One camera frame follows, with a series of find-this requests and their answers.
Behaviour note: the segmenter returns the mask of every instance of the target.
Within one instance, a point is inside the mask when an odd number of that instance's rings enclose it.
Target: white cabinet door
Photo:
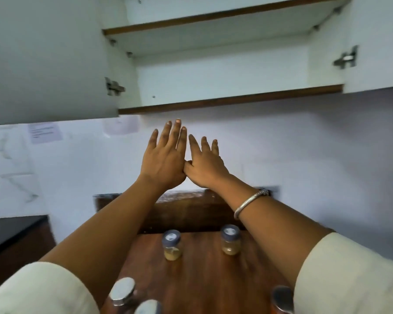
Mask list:
[[[393,87],[393,0],[353,0],[351,10],[350,45],[359,48],[345,92]]]
[[[98,0],[0,0],[0,124],[117,116]]]

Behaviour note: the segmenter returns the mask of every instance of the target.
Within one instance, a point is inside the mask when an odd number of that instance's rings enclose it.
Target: white sleeve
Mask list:
[[[329,234],[300,270],[294,307],[296,314],[392,314],[393,261]]]
[[[0,314],[99,314],[89,290],[67,269],[26,265],[0,286]]]

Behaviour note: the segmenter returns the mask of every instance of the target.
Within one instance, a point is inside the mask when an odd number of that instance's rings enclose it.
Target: bracelet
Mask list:
[[[260,190],[255,195],[249,197],[247,200],[245,200],[243,204],[239,206],[239,208],[236,209],[236,211],[234,212],[234,219],[239,220],[239,215],[242,210],[259,196],[271,196],[271,192],[269,190]]]

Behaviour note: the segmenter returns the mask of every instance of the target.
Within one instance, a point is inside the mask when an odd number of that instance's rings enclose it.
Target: spice jar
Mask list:
[[[293,291],[288,286],[278,285],[272,290],[271,314],[294,314]]]
[[[161,314],[162,305],[156,300],[147,300],[137,307],[134,314]]]
[[[221,249],[225,254],[235,255],[240,252],[240,229],[235,225],[225,225],[221,228]]]
[[[114,306],[122,306],[123,311],[128,311],[136,307],[144,295],[135,289],[133,278],[122,278],[115,282],[109,297]]]
[[[182,255],[180,242],[181,233],[177,230],[168,230],[163,234],[162,245],[167,260],[174,261]]]

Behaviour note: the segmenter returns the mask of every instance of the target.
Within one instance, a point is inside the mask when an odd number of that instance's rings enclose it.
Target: sticker on wall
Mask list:
[[[107,136],[120,136],[140,130],[138,115],[125,115],[117,118],[102,119],[103,131]]]
[[[61,130],[56,122],[41,122],[28,124],[32,144],[60,141],[63,139]]]

